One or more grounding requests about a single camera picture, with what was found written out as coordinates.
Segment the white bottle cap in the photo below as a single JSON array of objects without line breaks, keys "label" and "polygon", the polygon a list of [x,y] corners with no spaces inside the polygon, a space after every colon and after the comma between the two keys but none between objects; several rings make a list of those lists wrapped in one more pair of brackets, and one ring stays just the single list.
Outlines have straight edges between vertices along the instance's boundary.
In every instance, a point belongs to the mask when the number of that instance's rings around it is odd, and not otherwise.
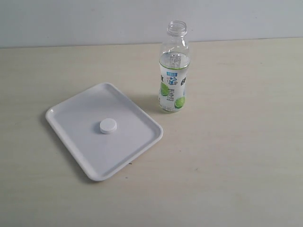
[{"label": "white bottle cap", "polygon": [[112,134],[117,130],[117,123],[112,118],[106,118],[99,123],[99,129],[103,134]]}]

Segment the clear plastic drink bottle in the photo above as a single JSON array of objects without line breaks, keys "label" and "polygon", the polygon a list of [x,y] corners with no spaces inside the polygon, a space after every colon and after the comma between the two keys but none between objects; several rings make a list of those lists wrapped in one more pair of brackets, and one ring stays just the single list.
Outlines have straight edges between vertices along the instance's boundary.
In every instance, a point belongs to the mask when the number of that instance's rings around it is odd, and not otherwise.
[{"label": "clear plastic drink bottle", "polygon": [[169,113],[180,111],[185,104],[186,78],[190,65],[189,46],[185,40],[187,25],[171,21],[167,27],[167,40],[160,49],[160,107]]}]

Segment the white rectangular plastic tray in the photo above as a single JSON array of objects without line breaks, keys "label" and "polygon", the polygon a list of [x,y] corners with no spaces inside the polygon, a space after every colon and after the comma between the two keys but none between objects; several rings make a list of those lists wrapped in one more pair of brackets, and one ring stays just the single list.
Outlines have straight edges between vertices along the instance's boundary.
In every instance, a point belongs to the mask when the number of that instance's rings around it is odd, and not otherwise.
[{"label": "white rectangular plastic tray", "polygon": [[163,136],[162,127],[110,83],[51,107],[45,117],[93,181],[110,178]]}]

